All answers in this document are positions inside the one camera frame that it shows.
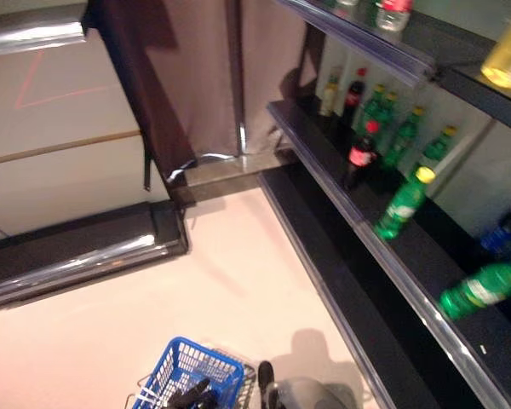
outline green soda bottle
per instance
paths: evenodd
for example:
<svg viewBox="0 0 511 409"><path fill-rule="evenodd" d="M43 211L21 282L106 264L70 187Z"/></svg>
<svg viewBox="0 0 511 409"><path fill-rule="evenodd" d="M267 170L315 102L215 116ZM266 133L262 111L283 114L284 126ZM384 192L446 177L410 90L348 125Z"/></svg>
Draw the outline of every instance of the green soda bottle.
<svg viewBox="0 0 511 409"><path fill-rule="evenodd" d="M511 295L511 262L484 266L475 275L441 294L439 305L453 320Z"/></svg>
<svg viewBox="0 0 511 409"><path fill-rule="evenodd" d="M395 92L388 92L384 102L381 104L381 108L375 114L375 120L379 124L379 131L376 134L376 143L381 140L382 134L393 120L393 109L396 100L398 100L398 95Z"/></svg>
<svg viewBox="0 0 511 409"><path fill-rule="evenodd" d="M356 134L363 135L367 123L375 118L376 113L381 108L382 95L384 94L384 85L377 84L373 89L373 95L365 103L364 110L359 115L358 124L356 125Z"/></svg>
<svg viewBox="0 0 511 409"><path fill-rule="evenodd" d="M429 169L434 169L442 158L449 152L451 147L452 136L456 134L456 128L454 126L447 126L441 132L441 135L437 139L429 142L424 148L422 157L416 162L413 167L411 175L416 173L416 170L421 166L426 166Z"/></svg>
<svg viewBox="0 0 511 409"><path fill-rule="evenodd" d="M398 131L393 136L392 144L382 160L382 168L390 170L398 165L418 135L418 124L423 113L424 108L414 107L412 114L399 126Z"/></svg>
<svg viewBox="0 0 511 409"><path fill-rule="evenodd" d="M406 181L393 196L384 216L375 226L375 233L383 240L395 238L403 225L426 199L426 188L433 181L433 170L421 167L416 171L416 178Z"/></svg>

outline coca-cola bottle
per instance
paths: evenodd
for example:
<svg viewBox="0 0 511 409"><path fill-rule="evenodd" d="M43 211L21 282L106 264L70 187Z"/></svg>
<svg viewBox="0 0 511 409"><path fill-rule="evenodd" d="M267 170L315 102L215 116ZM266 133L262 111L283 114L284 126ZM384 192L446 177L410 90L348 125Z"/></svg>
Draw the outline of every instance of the coca-cola bottle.
<svg viewBox="0 0 511 409"><path fill-rule="evenodd" d="M400 32L411 16L412 0L382 0L376 24L383 30Z"/></svg>
<svg viewBox="0 0 511 409"><path fill-rule="evenodd" d="M343 179L346 189L356 187L364 179L369 165L376 159L375 134L378 129L377 121L368 121L365 133L354 141L348 153L347 173Z"/></svg>
<svg viewBox="0 0 511 409"><path fill-rule="evenodd" d="M344 109L342 111L342 123L347 127L352 127L354 114L359 107L361 98L365 91L365 83L363 78L367 70L365 68L358 69L358 78L352 81L350 87L348 87L347 96L344 100Z"/></svg>

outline glass shelf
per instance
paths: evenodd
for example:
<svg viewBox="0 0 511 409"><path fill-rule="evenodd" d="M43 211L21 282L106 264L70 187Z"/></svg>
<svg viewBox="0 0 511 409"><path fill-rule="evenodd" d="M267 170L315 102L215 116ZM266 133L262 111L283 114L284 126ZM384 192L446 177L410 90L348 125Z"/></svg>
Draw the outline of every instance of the glass shelf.
<svg viewBox="0 0 511 409"><path fill-rule="evenodd" d="M490 84L479 72L494 41L416 11L401 33L390 34L376 27L371 0L355 7L324 0L277 1L404 83L435 81L511 128L511 91Z"/></svg>

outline red bottle cap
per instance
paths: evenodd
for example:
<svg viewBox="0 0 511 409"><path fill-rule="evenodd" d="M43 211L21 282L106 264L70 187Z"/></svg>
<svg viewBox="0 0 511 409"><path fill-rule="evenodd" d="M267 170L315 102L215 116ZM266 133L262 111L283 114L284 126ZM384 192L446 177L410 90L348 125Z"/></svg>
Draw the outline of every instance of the red bottle cap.
<svg viewBox="0 0 511 409"><path fill-rule="evenodd" d="M380 125L377 121L369 121L367 125L365 126L365 130L369 132L370 134L374 134L375 132L378 132L378 129L380 128Z"/></svg>

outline blue shopping basket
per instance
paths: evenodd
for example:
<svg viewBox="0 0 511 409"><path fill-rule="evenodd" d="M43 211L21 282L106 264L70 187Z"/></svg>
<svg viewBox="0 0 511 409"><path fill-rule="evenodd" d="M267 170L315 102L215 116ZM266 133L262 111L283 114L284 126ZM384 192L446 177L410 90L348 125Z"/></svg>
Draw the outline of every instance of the blue shopping basket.
<svg viewBox="0 0 511 409"><path fill-rule="evenodd" d="M220 408L233 409L243 383L243 365L184 337L170 341L133 409L161 409L180 389L186 392L205 378L217 392Z"/></svg>

